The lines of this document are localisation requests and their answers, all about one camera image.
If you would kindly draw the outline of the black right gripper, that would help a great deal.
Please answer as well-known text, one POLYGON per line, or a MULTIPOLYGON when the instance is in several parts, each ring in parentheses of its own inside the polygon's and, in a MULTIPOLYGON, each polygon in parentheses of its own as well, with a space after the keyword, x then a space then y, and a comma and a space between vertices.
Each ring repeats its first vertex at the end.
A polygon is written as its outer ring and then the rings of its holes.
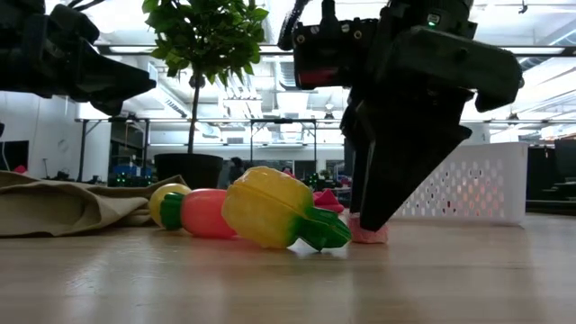
POLYGON ((363 72, 340 129, 353 157, 350 212, 370 231, 470 138, 467 102, 481 113, 512 104, 523 82, 512 52, 424 26, 378 26, 363 72))

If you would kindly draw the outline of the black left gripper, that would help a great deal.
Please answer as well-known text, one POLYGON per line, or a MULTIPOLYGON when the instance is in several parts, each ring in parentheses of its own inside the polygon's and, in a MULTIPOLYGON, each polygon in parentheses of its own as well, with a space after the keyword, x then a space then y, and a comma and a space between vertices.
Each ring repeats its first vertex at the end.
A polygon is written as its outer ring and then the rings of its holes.
POLYGON ((75 2, 1 0, 1 89, 68 95, 119 115, 127 99, 156 87, 149 72, 98 54, 98 28, 75 2))

